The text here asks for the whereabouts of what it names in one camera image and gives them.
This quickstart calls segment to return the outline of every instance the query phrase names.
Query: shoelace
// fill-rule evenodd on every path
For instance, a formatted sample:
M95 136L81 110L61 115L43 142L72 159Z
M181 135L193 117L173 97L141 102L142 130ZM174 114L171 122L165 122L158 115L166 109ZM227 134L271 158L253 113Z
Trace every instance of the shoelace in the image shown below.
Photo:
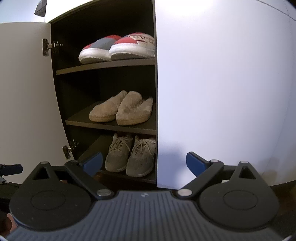
M109 146L109 151L115 150L115 151L119 151L122 148L122 145L126 145L126 147L128 148L128 151L131 152L130 148L127 145L127 141L129 141L130 139L128 138L124 138L124 137L119 137L114 143L112 143Z
M152 141L150 139L142 139L142 140L139 141L139 143L137 145L135 145L133 147L132 152L135 152L135 154L138 155L138 154L142 153L143 148L147 147L150 155L152 156L149 145L148 145L149 142L153 143L153 144L156 144L155 141Z

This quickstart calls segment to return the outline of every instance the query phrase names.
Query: gray hanging object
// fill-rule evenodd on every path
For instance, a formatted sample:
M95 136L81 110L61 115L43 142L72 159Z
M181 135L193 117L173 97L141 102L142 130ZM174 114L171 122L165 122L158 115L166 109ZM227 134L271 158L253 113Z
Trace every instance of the gray hanging object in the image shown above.
M35 15L45 17L47 0L40 0L35 10Z

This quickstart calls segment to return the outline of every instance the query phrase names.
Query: gray ribbed surface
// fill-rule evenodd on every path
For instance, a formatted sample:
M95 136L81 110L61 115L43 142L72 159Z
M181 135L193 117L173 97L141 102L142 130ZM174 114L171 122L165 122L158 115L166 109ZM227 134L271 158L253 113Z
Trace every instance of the gray ribbed surface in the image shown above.
M79 223L54 232L16 229L9 241L279 241L271 229L235 233L205 220L191 201L177 200L169 191L120 191L97 201Z

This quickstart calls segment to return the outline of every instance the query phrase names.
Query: beige slipper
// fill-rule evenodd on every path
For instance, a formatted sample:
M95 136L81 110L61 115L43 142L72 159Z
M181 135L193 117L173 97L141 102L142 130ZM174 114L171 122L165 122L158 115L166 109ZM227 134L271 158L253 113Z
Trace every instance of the beige slipper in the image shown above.
M126 95L126 91L121 91L116 96L113 96L105 102L96 105L89 113L89 119L95 122L115 120L120 103Z
M147 121L151 116L152 98L143 101L142 96L135 91L130 91L121 102L116 121L118 125L135 125Z

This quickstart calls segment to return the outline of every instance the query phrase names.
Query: gray sneaker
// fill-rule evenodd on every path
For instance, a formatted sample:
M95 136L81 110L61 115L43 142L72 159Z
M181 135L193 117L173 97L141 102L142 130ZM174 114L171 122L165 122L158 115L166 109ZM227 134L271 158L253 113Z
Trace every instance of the gray sneaker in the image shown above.
M154 153L156 139L139 139L135 137L135 145L126 165L126 174L130 177L143 177L149 174L154 167Z
M105 168L109 172L122 172L126 169L128 155L131 152L133 138L131 135L118 137L117 133L113 136L112 144L105 161Z

